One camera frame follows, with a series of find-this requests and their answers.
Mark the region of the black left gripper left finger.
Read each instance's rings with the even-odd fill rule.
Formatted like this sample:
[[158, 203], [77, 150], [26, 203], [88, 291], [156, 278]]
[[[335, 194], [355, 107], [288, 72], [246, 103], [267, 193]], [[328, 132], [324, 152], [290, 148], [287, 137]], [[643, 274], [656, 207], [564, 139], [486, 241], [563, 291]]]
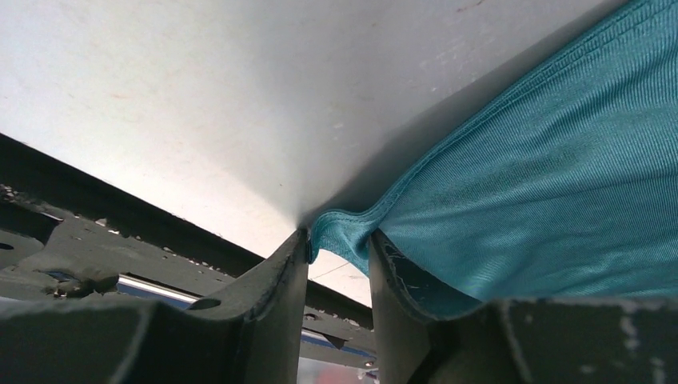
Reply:
[[294, 383], [308, 276], [305, 230], [182, 310], [157, 300], [1, 308], [4, 383]]

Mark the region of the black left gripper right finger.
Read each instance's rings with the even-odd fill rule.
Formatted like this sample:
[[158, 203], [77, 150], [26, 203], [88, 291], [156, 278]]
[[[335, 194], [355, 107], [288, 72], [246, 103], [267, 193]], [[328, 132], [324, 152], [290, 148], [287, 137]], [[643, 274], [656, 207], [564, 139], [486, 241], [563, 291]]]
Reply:
[[383, 383], [674, 383], [675, 298], [477, 304], [380, 231], [369, 280]]

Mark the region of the teal cloth napkin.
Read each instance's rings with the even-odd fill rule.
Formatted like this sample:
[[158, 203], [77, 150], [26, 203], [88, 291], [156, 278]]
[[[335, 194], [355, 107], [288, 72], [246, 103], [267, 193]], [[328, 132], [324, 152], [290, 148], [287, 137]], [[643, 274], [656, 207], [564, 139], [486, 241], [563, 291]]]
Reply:
[[382, 231], [452, 288], [435, 315], [499, 298], [677, 292], [677, 4], [632, 1], [455, 129], [361, 213], [311, 231], [368, 271]]

